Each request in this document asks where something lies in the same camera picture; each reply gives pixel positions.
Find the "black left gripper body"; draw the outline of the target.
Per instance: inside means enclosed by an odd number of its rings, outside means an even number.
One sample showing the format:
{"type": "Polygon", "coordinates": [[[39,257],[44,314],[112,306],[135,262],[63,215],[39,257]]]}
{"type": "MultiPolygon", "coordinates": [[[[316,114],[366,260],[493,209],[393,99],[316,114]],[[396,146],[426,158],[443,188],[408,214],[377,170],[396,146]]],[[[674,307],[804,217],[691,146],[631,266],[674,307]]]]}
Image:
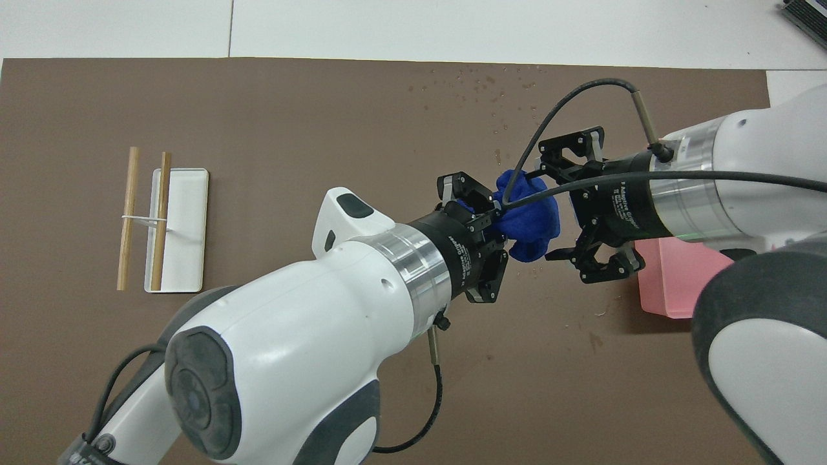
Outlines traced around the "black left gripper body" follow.
{"type": "Polygon", "coordinates": [[[408,223],[437,248],[451,280],[451,298],[466,294],[493,251],[501,249],[501,235],[490,227],[466,227],[438,209],[408,223]]]}

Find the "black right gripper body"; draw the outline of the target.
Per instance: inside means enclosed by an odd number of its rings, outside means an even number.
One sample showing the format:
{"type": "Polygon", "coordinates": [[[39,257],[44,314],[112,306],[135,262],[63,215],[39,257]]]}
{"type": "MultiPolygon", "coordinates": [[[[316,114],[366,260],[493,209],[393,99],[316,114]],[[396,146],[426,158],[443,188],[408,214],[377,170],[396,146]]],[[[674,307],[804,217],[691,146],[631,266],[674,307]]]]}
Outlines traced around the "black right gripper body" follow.
{"type": "MultiPolygon", "coordinates": [[[[608,174],[649,172],[653,155],[649,151],[615,161],[589,161],[573,171],[574,180],[608,174]]],[[[658,238],[660,218],[654,208],[649,180],[626,180],[592,185],[570,193],[571,204],[580,226],[598,221],[597,239],[607,245],[658,238]]]]}

